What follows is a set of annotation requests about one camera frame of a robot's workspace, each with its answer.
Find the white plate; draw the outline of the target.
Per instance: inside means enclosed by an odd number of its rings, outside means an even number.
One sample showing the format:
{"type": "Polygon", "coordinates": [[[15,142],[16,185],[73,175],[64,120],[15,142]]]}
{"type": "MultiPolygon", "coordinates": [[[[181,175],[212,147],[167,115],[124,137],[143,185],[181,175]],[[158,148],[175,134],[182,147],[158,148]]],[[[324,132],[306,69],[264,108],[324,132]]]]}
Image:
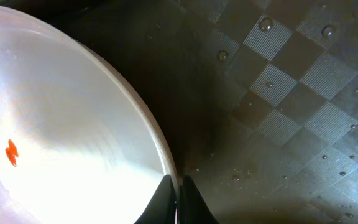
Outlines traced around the white plate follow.
{"type": "Polygon", "coordinates": [[[105,59],[0,6],[0,223],[135,223],[176,172],[142,98],[105,59]]]}

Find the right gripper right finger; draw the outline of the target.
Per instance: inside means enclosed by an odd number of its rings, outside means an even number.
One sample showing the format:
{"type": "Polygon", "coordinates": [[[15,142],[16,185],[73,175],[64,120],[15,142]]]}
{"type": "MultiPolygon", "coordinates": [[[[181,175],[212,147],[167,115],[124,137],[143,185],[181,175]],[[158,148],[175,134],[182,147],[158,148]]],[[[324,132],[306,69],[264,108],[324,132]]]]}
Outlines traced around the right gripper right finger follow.
{"type": "Polygon", "coordinates": [[[178,221],[180,224],[218,224],[190,176],[184,176],[179,190],[178,221]]]}

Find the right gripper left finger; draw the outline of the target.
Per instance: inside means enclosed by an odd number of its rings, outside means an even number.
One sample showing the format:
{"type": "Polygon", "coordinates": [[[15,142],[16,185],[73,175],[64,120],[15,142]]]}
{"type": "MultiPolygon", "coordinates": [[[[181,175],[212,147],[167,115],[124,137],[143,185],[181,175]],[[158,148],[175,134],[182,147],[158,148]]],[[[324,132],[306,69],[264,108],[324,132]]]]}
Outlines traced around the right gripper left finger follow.
{"type": "Polygon", "coordinates": [[[176,193],[170,175],[165,175],[135,224],[174,224],[176,193]]]}

